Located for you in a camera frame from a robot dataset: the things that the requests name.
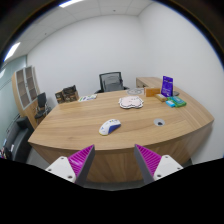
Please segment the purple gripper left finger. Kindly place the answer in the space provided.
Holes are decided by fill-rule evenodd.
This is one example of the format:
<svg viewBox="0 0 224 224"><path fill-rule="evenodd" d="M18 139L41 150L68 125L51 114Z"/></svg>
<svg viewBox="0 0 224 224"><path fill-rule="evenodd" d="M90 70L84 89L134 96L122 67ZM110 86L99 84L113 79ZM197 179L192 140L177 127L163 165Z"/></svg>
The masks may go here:
<svg viewBox="0 0 224 224"><path fill-rule="evenodd" d="M69 157L61 156L46 171L83 186L95 157L95 146L90 145Z"/></svg>

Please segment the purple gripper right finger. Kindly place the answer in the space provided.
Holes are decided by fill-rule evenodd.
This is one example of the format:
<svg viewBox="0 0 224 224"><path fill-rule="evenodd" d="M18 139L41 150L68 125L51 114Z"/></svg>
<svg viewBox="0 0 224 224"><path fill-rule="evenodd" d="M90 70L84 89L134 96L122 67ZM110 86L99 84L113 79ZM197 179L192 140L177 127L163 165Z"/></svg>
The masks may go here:
<svg viewBox="0 0 224 224"><path fill-rule="evenodd" d="M160 180L182 169L182 166L171 156L160 156L152 150L138 144L134 147L134 155L145 184Z"/></svg>

